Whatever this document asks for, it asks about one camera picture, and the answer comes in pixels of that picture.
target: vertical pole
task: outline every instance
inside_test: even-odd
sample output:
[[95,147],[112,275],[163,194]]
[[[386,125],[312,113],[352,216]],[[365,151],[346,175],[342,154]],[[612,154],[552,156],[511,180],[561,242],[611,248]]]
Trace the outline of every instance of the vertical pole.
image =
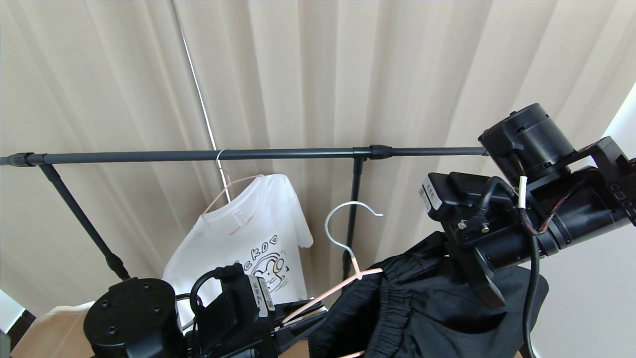
[[86,214],[84,214],[84,211],[80,208],[78,202],[75,201],[75,198],[71,192],[69,192],[69,189],[66,187],[53,165],[42,164],[39,168],[42,169],[46,178],[51,181],[57,192],[60,196],[62,196],[66,205],[68,205],[69,209],[73,212],[73,215],[75,215],[79,223],[84,227],[84,230],[86,230],[95,245],[97,245],[97,248],[99,248],[102,254],[104,254],[108,267],[110,267],[122,281],[129,279],[130,275],[128,274],[128,271],[126,271],[126,268],[124,268],[123,262],[111,251],[110,248],[108,248],[102,237],[99,236],[99,233],[95,230],[95,227],[91,224]]
[[[362,167],[364,157],[354,157],[354,174],[351,180],[351,200],[357,201],[360,195],[360,181],[362,178]],[[349,221],[347,223],[347,246],[352,247],[354,243],[354,229],[356,228],[357,205],[349,206]],[[342,255],[342,280],[349,277],[351,269],[351,257],[347,251]]]

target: robotic arm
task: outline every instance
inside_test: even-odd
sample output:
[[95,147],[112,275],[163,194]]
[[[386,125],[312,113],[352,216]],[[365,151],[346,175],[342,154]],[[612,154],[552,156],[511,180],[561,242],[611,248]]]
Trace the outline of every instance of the robotic arm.
[[[491,281],[498,270],[532,259],[538,277],[539,256],[629,222],[636,226],[636,162],[611,138],[575,150],[543,108],[533,104],[487,129],[479,141],[515,188],[496,176],[430,173],[420,195],[444,232],[419,245],[448,254],[487,306],[505,305]],[[571,172],[568,165],[585,157],[598,167]],[[203,307],[197,290],[210,278],[221,281],[223,293]],[[189,299],[196,315],[195,328],[185,335],[178,299]],[[277,357],[325,319],[322,312],[281,326],[303,304],[274,306],[263,279],[246,275],[237,263],[205,274],[184,295],[154,278],[117,283],[91,307],[84,332],[100,358]],[[524,322],[529,346],[528,327]]]

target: white t-shirt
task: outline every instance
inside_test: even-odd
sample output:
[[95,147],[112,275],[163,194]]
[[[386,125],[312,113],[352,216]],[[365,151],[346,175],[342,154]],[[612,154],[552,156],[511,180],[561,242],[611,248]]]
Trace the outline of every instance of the white t-shirt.
[[[298,246],[312,235],[287,176],[259,176],[226,206],[200,216],[163,272],[177,294],[190,293],[204,273],[239,261],[245,273],[265,279],[275,304],[307,298]],[[218,280],[198,291],[204,305],[221,293]],[[188,300],[178,304],[182,324],[193,318]]]

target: black fabric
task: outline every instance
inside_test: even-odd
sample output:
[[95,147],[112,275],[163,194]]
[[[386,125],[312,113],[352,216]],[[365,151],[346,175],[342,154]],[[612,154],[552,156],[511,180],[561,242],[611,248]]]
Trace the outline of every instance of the black fabric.
[[[309,337],[311,358],[364,350],[365,358],[512,358],[523,345],[523,301],[530,271],[513,267],[493,282],[506,307],[491,310],[451,269],[447,257],[416,248],[390,257],[347,287],[320,328]],[[548,293],[541,277],[532,325]]]

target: beige curtain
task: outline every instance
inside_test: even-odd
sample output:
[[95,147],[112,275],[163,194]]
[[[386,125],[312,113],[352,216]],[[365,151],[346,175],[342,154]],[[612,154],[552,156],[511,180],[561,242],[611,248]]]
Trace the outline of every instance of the beige curtain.
[[[636,3],[624,1],[0,2],[3,155],[206,149],[180,28],[220,148],[477,146],[540,102],[576,147],[598,139],[636,82]],[[322,221],[352,161],[226,162],[288,175],[315,244],[311,293],[342,275]],[[60,174],[132,275],[163,265],[219,190],[214,163],[75,164]],[[482,157],[364,166],[363,266],[438,228],[430,171],[496,174]],[[35,313],[99,297],[116,278],[38,169],[3,168],[0,284]],[[346,210],[332,225],[344,239]]]

